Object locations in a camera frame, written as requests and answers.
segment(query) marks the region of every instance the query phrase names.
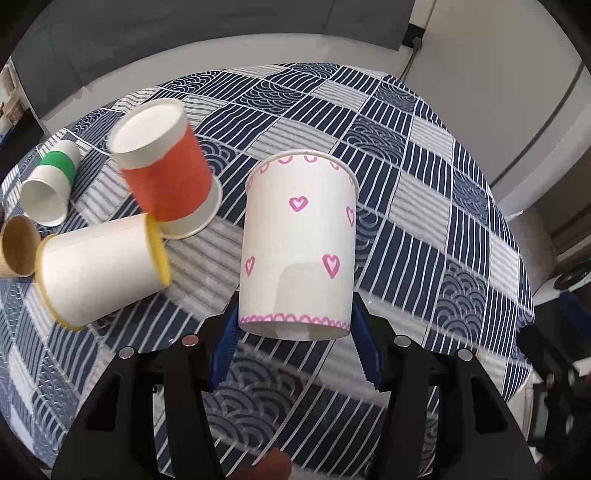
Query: pink scalloped border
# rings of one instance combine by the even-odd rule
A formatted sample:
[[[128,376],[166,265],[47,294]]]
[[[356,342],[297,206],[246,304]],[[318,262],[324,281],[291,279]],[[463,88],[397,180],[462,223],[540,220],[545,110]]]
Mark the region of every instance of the pink scalloped border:
[[[270,313],[268,315],[250,315],[249,317],[243,317],[238,322],[240,325],[243,323],[252,322],[292,322],[292,323],[312,323],[315,325],[327,325],[329,327],[340,328],[343,330],[350,330],[350,324],[348,322],[341,322],[340,320],[329,319],[328,317],[314,317],[310,315],[301,315],[297,317],[292,313]]]

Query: white paper cup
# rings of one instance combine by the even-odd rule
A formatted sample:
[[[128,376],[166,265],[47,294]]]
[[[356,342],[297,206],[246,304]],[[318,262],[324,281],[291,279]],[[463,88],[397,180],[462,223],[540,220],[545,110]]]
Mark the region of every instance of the white paper cup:
[[[328,154],[291,150],[246,180],[239,324],[285,340],[349,333],[355,270],[351,169]]]
[[[183,103],[145,103],[113,128],[108,148],[144,212],[166,238],[205,228],[222,202],[222,185],[209,169]]]
[[[20,202],[37,223],[56,226],[66,220],[70,191],[80,164],[80,150],[60,140],[22,184]]]
[[[0,231],[0,278],[28,277],[35,270],[41,235],[24,215],[15,215]]]
[[[71,330],[171,283],[166,251],[148,213],[50,235],[39,246],[35,266],[45,304]]]

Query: table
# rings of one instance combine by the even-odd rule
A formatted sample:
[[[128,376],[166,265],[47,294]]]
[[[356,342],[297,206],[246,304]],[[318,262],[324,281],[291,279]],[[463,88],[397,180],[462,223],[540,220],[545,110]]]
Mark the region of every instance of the table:
[[[55,324],[31,278],[0,281],[0,410],[21,440],[52,465],[88,393],[116,352],[165,348],[223,310],[239,283],[245,180],[283,150],[332,153],[357,175],[356,288],[370,311],[425,348],[474,351],[509,399],[530,372],[515,343],[532,323],[515,239],[474,159],[418,95],[391,75],[336,64],[281,64],[202,72],[139,90],[59,130],[2,183],[8,216],[22,213],[21,183],[58,140],[84,155],[64,224],[43,236],[133,215],[139,207],[106,137],[146,101],[185,104],[223,203],[203,232],[166,248],[173,284],[81,332]],[[172,474],[162,392],[154,431],[160,468]],[[271,446],[295,471],[321,478],[362,472],[387,406],[365,381],[350,337],[287,342],[246,335],[228,379],[205,405],[226,472]],[[424,469],[437,431],[431,392]]]

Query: green paper cup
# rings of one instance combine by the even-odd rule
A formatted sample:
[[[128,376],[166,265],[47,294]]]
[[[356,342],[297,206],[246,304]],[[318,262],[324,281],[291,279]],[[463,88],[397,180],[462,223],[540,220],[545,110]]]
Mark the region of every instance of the green paper cup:
[[[66,220],[79,163],[80,150],[74,142],[55,144],[22,184],[20,202],[29,218],[45,226]]]

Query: green band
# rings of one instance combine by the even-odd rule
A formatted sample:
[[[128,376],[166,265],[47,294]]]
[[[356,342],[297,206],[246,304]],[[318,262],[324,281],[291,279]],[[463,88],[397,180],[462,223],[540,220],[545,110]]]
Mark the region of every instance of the green band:
[[[43,157],[39,165],[51,165],[52,167],[59,168],[70,182],[70,187],[74,185],[76,166],[64,152],[51,150]]]

